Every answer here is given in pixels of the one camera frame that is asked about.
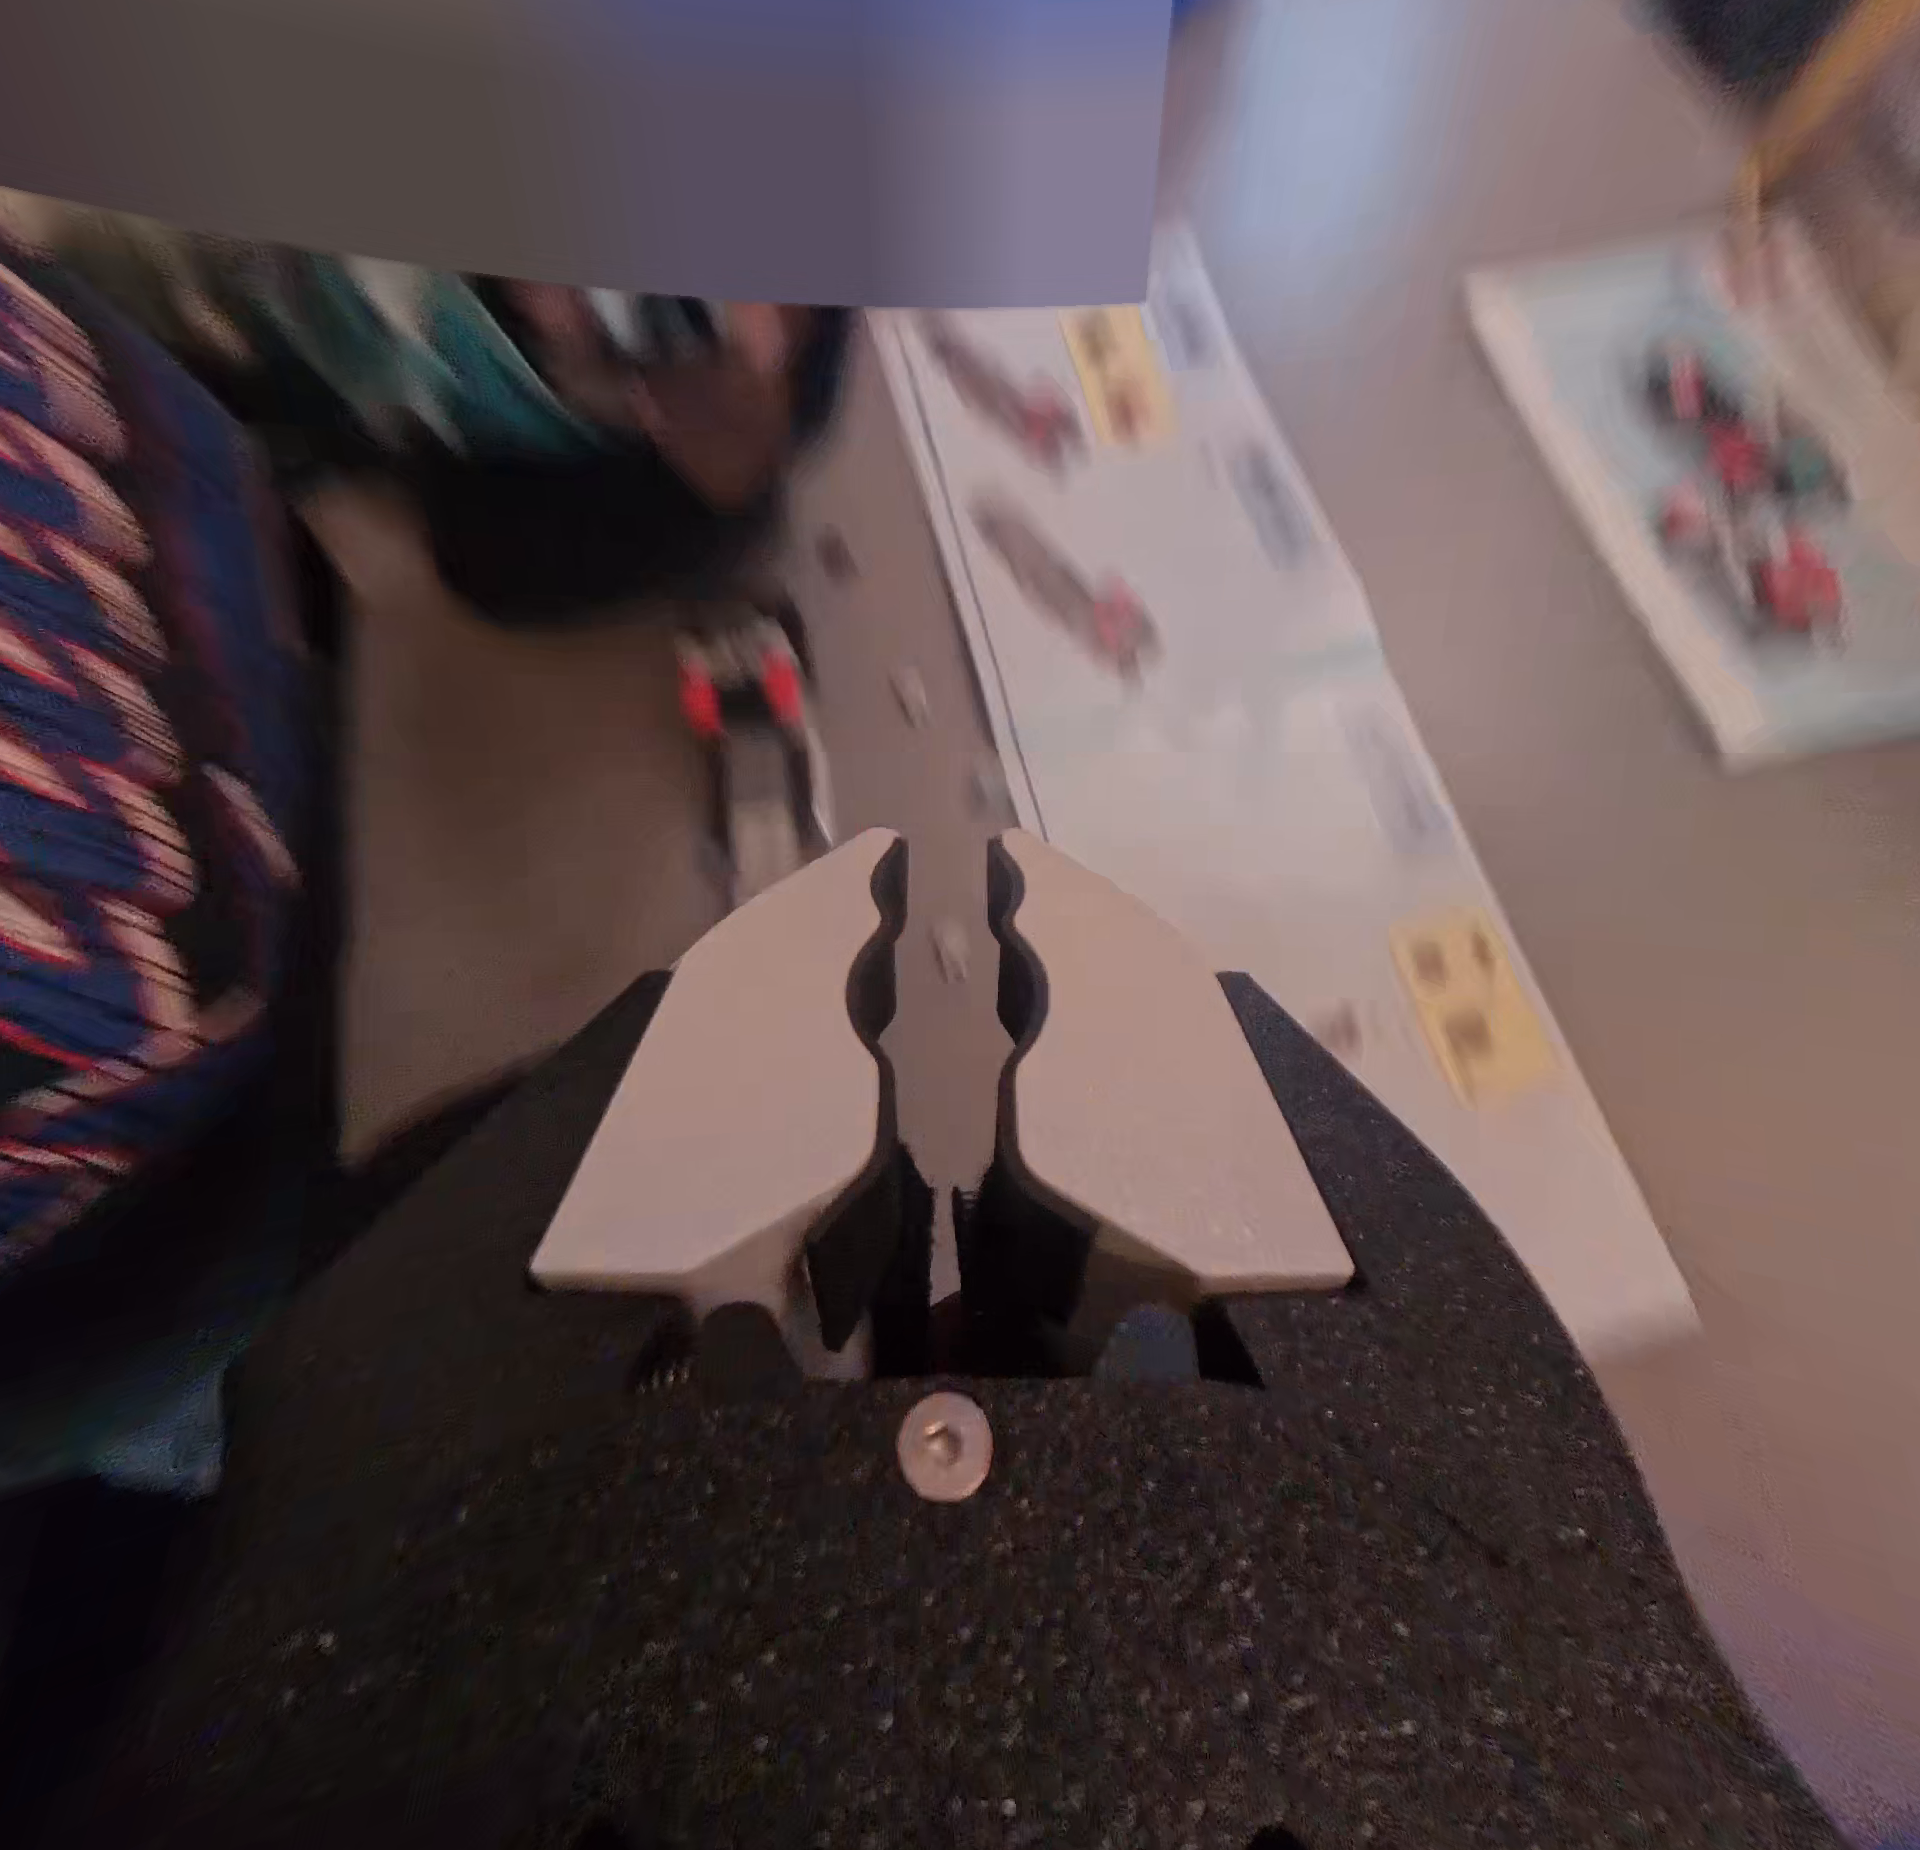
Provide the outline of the toy brick truck model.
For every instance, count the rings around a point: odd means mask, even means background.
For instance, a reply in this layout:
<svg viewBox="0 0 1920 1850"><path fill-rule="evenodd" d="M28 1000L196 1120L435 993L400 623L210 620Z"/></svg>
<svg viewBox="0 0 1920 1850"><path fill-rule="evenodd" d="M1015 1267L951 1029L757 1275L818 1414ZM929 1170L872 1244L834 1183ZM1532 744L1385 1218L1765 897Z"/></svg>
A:
<svg viewBox="0 0 1920 1850"><path fill-rule="evenodd" d="M675 655L715 878L741 907L838 844L805 618L784 599L703 603L679 618Z"/></svg>

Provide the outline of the person's left forearm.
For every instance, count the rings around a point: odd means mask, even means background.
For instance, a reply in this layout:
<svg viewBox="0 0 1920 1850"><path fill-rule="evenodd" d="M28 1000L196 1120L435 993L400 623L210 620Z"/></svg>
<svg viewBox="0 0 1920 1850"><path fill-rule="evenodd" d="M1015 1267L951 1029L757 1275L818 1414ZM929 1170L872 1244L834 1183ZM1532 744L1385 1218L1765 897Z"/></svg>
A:
<svg viewBox="0 0 1920 1850"><path fill-rule="evenodd" d="M284 244L196 240L254 421L374 449L502 460L606 449L457 273Z"/></svg>

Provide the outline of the grey desk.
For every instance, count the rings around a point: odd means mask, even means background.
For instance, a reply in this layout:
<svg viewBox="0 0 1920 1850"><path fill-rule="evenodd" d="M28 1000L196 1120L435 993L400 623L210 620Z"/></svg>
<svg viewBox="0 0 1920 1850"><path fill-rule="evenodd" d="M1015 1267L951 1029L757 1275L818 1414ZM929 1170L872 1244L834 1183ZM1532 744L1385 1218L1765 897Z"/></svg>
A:
<svg viewBox="0 0 1920 1850"><path fill-rule="evenodd" d="M1164 201L1356 569L1703 1337L1608 1396L1813 1786L1917 1839L1917 746L1724 776L1466 329L1484 263L1714 207L1733 128L1635 0L1210 0ZM350 1156L710 924L662 631L517 637L406 509L350 588Z"/></svg>

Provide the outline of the toy set cardboard box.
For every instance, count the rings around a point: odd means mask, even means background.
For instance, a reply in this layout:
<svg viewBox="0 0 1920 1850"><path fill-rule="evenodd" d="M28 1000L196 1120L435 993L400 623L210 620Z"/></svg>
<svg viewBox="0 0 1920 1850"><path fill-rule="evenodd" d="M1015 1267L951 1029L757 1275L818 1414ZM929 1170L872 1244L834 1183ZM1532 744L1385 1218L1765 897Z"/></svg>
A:
<svg viewBox="0 0 1920 1850"><path fill-rule="evenodd" d="M1918 0L1851 0L1783 93L1765 112L1740 160L1732 226L1762 233L1768 205L1811 150L1871 91L1918 17Z"/></svg>

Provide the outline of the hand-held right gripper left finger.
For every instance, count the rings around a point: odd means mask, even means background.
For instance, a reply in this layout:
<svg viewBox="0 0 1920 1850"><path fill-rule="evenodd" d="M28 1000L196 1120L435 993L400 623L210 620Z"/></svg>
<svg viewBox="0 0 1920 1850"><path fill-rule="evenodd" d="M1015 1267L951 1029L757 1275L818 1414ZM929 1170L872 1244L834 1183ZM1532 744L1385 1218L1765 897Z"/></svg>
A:
<svg viewBox="0 0 1920 1850"><path fill-rule="evenodd" d="M808 1382L926 1351L927 1183L883 1042L908 847L848 838L699 939L531 1256L548 1294L765 1315Z"/></svg>

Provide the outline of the person's left hand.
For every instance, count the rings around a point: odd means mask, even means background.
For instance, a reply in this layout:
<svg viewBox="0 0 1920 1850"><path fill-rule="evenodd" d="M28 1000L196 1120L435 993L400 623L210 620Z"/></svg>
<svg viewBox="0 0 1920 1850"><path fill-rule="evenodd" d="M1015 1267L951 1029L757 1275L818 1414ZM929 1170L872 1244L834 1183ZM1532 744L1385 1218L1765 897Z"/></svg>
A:
<svg viewBox="0 0 1920 1850"><path fill-rule="evenodd" d="M798 451L798 364L813 313L732 304L718 349L636 379L642 434L712 509L742 512L774 494Z"/></svg>

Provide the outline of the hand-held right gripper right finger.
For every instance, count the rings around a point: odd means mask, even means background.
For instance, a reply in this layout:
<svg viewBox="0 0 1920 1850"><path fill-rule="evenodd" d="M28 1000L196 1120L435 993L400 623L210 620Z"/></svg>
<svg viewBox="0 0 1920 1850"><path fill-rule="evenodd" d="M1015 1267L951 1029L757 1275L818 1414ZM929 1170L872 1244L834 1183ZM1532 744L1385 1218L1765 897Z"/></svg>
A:
<svg viewBox="0 0 1920 1850"><path fill-rule="evenodd" d="M1176 1374L1253 1380L1230 1307L1328 1299L1360 1270L1222 978L1029 831L988 844L986 917L1006 1061L953 1201L960 1362L1085 1380L1147 1329Z"/></svg>

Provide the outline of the open instruction booklet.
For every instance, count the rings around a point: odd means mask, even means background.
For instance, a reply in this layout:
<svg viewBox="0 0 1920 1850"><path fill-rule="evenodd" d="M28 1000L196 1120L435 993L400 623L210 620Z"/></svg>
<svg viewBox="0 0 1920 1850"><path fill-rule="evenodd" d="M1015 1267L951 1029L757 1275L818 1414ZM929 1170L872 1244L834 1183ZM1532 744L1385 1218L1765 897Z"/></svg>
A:
<svg viewBox="0 0 1920 1850"><path fill-rule="evenodd" d="M1593 1362L1697 1337L1190 232L1140 304L871 327L1020 826L1343 1060Z"/></svg>

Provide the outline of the black dimpled wrist pad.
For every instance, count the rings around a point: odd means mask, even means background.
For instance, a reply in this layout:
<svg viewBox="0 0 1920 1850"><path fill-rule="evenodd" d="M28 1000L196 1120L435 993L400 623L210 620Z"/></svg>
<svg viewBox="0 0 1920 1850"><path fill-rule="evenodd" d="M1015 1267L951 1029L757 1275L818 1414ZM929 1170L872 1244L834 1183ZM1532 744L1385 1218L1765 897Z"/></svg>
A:
<svg viewBox="0 0 1920 1850"><path fill-rule="evenodd" d="M514 632L730 598L787 516L780 490L715 509L646 447L502 460L436 449L401 480L446 591Z"/></svg>

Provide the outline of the closed instruction booklet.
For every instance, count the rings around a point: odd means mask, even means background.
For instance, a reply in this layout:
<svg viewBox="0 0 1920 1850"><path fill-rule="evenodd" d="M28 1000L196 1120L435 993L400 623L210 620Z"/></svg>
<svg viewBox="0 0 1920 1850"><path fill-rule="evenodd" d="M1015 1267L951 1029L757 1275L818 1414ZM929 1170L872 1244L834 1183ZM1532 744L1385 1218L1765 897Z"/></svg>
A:
<svg viewBox="0 0 1920 1850"><path fill-rule="evenodd" d="M1483 272L1466 306L1729 766L1917 740L1917 392L1799 227Z"/></svg>

